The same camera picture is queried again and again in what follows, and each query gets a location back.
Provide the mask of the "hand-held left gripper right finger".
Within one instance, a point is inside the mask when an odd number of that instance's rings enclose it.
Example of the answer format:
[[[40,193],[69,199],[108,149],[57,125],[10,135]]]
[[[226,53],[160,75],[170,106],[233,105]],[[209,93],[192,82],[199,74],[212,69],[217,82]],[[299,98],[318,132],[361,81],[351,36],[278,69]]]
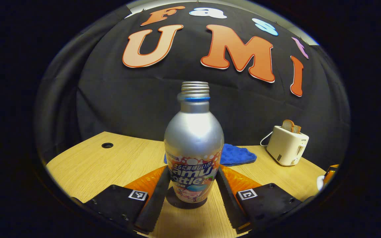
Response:
[[[219,166],[216,181],[227,217],[237,233],[266,229],[303,204],[278,185],[261,185],[227,166]]]

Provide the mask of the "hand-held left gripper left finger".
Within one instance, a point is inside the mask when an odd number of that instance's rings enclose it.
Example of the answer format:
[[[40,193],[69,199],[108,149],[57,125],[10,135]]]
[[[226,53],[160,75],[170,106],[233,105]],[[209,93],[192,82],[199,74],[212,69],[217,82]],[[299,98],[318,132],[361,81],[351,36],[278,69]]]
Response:
[[[101,225],[126,233],[150,233],[161,213],[170,183],[168,166],[157,168],[125,186],[109,185],[82,202],[72,200]]]

